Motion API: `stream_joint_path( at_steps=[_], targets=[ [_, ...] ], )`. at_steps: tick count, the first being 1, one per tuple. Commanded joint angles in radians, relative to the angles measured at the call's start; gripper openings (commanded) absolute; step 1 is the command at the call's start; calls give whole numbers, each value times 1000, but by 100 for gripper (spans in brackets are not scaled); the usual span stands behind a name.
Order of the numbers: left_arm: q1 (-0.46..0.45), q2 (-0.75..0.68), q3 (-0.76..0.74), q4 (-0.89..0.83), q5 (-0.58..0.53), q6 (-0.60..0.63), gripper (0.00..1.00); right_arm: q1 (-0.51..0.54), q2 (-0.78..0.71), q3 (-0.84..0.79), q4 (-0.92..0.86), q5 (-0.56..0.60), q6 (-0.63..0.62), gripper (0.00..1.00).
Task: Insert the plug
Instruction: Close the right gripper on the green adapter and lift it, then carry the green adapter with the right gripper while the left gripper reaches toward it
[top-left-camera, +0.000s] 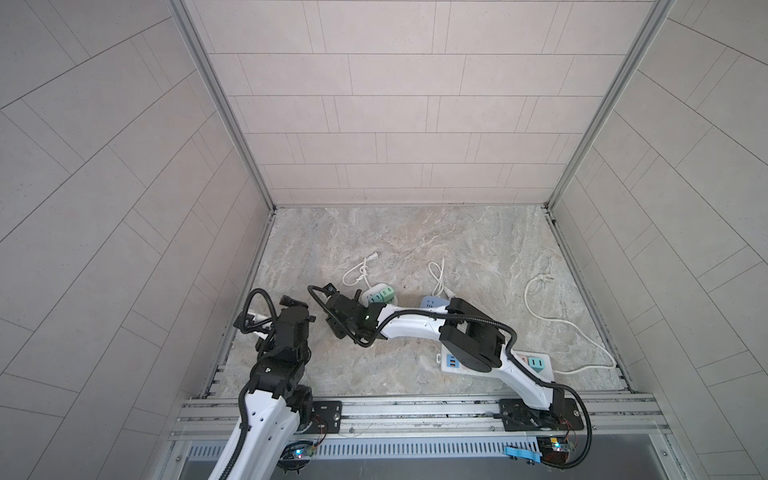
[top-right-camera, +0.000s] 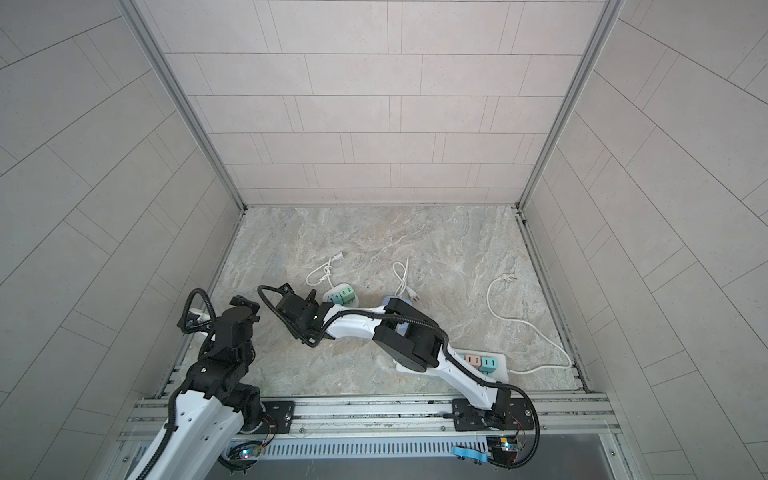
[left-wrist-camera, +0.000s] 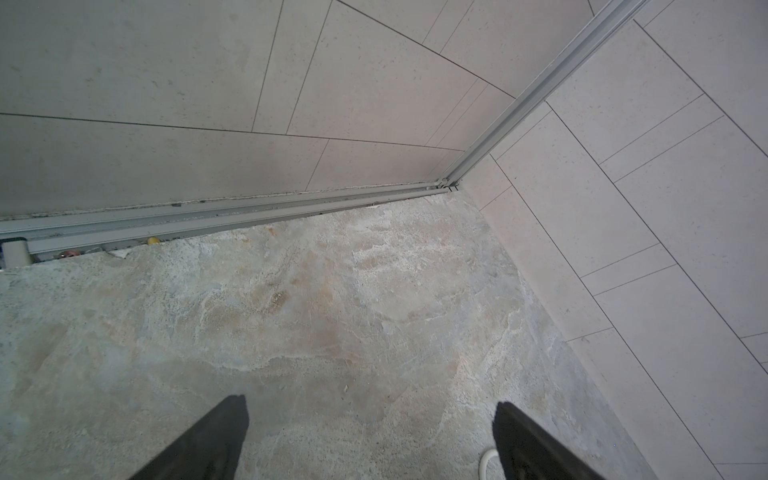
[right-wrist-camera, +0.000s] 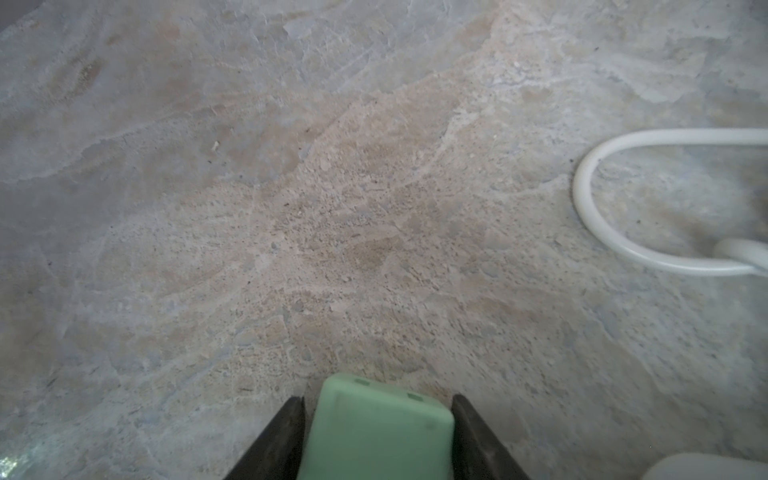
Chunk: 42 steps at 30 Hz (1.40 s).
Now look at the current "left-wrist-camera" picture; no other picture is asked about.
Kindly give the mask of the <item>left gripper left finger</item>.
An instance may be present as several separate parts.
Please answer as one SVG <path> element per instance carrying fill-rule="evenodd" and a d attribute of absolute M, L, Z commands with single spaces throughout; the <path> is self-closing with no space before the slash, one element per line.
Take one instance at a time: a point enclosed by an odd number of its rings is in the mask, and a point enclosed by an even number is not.
<path fill-rule="evenodd" d="M 249 427 L 244 395 L 229 395 L 130 479 L 233 479 Z"/>

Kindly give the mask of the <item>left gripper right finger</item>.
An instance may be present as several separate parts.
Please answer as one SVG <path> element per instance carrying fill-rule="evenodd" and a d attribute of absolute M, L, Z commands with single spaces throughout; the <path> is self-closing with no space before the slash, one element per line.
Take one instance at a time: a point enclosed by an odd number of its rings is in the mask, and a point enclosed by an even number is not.
<path fill-rule="evenodd" d="M 506 479 L 603 479 L 511 402 L 499 402 L 492 433 Z"/>

